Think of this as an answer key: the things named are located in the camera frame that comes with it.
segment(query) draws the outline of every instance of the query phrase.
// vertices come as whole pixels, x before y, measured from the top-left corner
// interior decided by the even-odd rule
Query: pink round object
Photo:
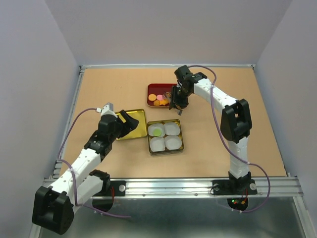
[[[158,95],[157,95],[157,99],[158,99],[159,101],[162,101],[162,100],[163,100],[163,95],[158,94]]]

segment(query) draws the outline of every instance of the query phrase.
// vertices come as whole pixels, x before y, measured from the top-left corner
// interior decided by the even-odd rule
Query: gray floor
[[[250,199],[250,208],[262,198]],[[304,238],[292,198],[270,198],[262,209],[239,214],[225,209],[225,199],[117,200],[104,217],[81,208],[62,236],[42,229],[42,238]]]

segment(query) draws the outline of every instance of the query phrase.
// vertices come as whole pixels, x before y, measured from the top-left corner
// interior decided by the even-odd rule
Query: table top
[[[228,95],[246,99],[250,105],[253,128],[248,142],[248,159],[261,165],[269,176],[286,176],[281,155],[269,118],[251,68],[213,68],[216,85]],[[176,68],[104,68],[86,69],[80,87],[74,115],[91,107],[114,104],[115,111],[144,109],[147,121],[179,119],[185,149],[180,154],[151,156],[148,139],[115,141],[112,151],[96,169],[108,172],[112,178],[195,178],[227,177],[229,154],[215,128],[211,106],[202,98],[191,95],[189,106],[179,116],[174,110],[150,108],[147,86],[151,83],[176,83]],[[193,73],[205,69],[191,68]],[[84,144],[97,129],[100,116],[84,113],[74,126],[64,155],[73,162]],[[252,176],[263,177],[258,168],[250,168]]]

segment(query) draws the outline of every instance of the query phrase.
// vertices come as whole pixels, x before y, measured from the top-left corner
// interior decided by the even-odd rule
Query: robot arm
[[[221,112],[221,133],[227,139],[233,154],[248,161],[247,142],[252,128],[248,102],[230,97],[212,85],[203,73],[193,74],[186,65],[178,68],[175,75],[178,85],[172,88],[169,109],[176,108],[181,112],[188,106],[188,97],[193,93],[211,104],[211,88],[213,87],[214,107]],[[217,194],[241,194],[241,191],[254,182],[251,179],[249,166],[232,155],[230,155],[229,180],[229,184],[219,182],[222,187],[216,192]]]
[[[98,129],[71,165],[72,169],[68,169],[49,187],[41,186],[37,190],[32,216],[34,224],[61,235],[70,227],[81,204],[87,202],[94,194],[109,189],[109,175],[93,169],[111,151],[116,138],[124,137],[133,131],[139,121],[122,110],[120,114],[126,121],[123,122],[113,112],[112,104],[105,105],[99,112],[101,120]]]

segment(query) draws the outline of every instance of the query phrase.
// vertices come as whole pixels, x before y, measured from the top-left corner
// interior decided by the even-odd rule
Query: white wall
[[[78,66],[44,0],[0,4],[0,237],[28,237]]]
[[[291,0],[46,0],[77,62],[256,63]]]
[[[317,1],[293,0],[255,68],[286,169],[317,230]]]

